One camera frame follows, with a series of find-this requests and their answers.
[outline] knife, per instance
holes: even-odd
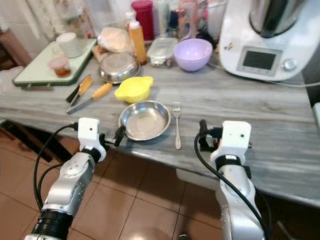
[[[84,102],[69,108],[66,113],[67,114],[73,114],[74,112],[83,109],[84,107],[88,106],[89,104],[91,104],[92,102],[94,102],[95,100],[101,98],[102,96],[106,95],[110,89],[112,88],[113,84],[112,83],[106,83],[105,85],[103,85],[102,87],[100,87],[97,91],[95,91],[95,93],[92,95],[92,97],[90,97],[89,99],[85,100]]]
[[[88,90],[88,88],[91,86],[91,84],[92,84],[92,76],[88,75],[80,83],[79,89],[78,89],[76,95],[73,97],[72,101],[70,102],[70,108],[76,103],[76,100]]]

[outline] appliance knob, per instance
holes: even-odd
[[[294,59],[287,59],[282,64],[282,68],[287,72],[292,71],[293,69],[296,68],[296,66],[297,66],[297,62]]]

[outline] cutting board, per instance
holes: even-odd
[[[71,68],[71,74],[69,76],[57,77],[55,72],[49,68],[48,63],[52,59],[59,57],[59,55],[54,53],[54,51],[58,52],[57,50],[59,50],[58,44],[51,42],[12,80],[13,84],[17,87],[67,86],[74,84],[92,56],[91,48],[97,43],[95,38],[80,39],[79,41],[83,49],[83,54],[75,58],[68,58]]]

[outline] table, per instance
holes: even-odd
[[[102,85],[97,62],[91,59],[79,81],[92,74],[93,85],[82,97],[90,97]],[[199,121],[208,127],[220,127],[225,120],[251,124],[253,148],[246,153],[252,182],[261,191],[305,205],[320,207],[320,138],[304,88],[289,88],[253,81],[228,74],[207,65],[187,73],[177,65],[171,68],[143,66],[140,74],[152,76],[154,84],[149,100],[172,109],[181,102],[180,136],[182,149],[175,149],[175,121],[155,139],[135,142],[124,138],[120,151],[160,162],[174,168],[213,178],[194,152],[194,137]],[[302,75],[295,77],[302,81]],[[54,132],[80,117],[99,119],[101,132],[113,137],[121,112],[128,106],[116,100],[113,89],[90,106],[66,114],[66,97],[76,85],[54,87],[53,91],[23,91],[10,87],[0,95],[0,117],[22,125]],[[62,135],[76,137],[72,130]],[[209,153],[203,153],[209,159]]]

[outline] lavender bowl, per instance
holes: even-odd
[[[193,38],[175,46],[173,55],[176,63],[185,71],[194,72],[203,68],[209,61],[213,47],[210,42]]]

